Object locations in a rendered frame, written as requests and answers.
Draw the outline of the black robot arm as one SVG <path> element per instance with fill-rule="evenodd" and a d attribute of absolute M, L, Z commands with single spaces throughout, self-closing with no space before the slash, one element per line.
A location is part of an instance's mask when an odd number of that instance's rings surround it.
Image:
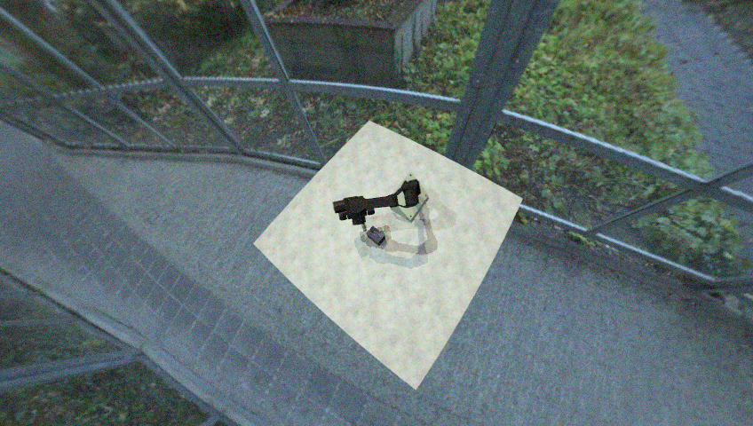
<path fill-rule="evenodd" d="M 402 206 L 398 203 L 398 197 L 401 192 L 404 193 L 406 206 Z M 344 198 L 341 201 L 333 201 L 333 209 L 336 213 L 346 211 L 346 214 L 350 214 L 352 217 L 353 225 L 362 225 L 366 222 L 366 218 L 362 215 L 362 211 L 365 209 L 374 209 L 382 207 L 398 207 L 403 208 L 414 207 L 419 203 L 418 195 L 421 193 L 421 187 L 417 179 L 405 180 L 401 188 L 394 194 L 390 194 L 385 197 L 377 197 L 365 199 L 363 196 L 353 196 Z"/>

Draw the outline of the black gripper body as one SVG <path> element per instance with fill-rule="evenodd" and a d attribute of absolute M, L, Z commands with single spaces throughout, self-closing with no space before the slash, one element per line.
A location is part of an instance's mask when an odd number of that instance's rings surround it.
<path fill-rule="evenodd" d="M 374 214 L 375 214 L 375 210 L 374 210 L 374 209 L 365 209 L 365 210 L 363 210 L 363 211 L 362 211 L 362 214 L 365 214 L 365 213 L 367 213 L 367 212 L 368 212 L 368 215 L 374 215 Z M 340 212 L 340 213 L 338 213 L 338 215 L 339 215 L 339 219 L 340 219 L 341 221 L 342 221 L 342 220 L 346 220 L 346 219 L 347 219 L 347 217 L 351 217 L 351 216 L 350 216 L 350 214 L 346 214 L 346 212 L 345 212 L 345 211 L 344 211 L 344 212 Z M 347 217 L 346 217 L 346 216 L 347 216 Z"/>

